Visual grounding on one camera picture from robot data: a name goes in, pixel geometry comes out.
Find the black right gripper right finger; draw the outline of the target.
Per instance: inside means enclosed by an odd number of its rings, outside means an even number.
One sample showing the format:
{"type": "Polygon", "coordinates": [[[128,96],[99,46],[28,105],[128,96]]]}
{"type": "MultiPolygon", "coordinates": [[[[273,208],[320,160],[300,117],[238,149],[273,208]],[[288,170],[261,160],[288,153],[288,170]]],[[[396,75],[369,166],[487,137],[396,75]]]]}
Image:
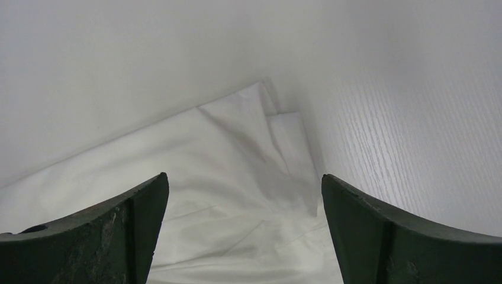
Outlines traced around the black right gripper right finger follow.
{"type": "Polygon", "coordinates": [[[500,283],[501,238],[411,214],[330,174],[321,193],[344,283],[500,283]]]}

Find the white t shirt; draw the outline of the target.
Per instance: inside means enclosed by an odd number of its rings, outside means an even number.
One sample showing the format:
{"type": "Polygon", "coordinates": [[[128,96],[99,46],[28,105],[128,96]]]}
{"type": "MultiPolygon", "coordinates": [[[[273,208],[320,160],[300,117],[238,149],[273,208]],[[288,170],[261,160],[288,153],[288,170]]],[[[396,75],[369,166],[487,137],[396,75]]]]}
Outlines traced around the white t shirt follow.
{"type": "Polygon", "coordinates": [[[301,117],[256,83],[1,189],[17,233],[164,172],[149,283],[341,283],[301,117]]]}

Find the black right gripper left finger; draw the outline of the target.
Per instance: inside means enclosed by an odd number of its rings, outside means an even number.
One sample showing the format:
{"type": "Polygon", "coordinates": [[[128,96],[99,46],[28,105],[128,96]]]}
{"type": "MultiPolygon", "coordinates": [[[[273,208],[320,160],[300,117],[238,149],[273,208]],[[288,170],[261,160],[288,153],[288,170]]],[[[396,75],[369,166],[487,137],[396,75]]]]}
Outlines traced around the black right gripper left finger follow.
{"type": "Polygon", "coordinates": [[[145,283],[168,197],[160,173],[66,217],[1,234],[1,282],[145,283]]]}

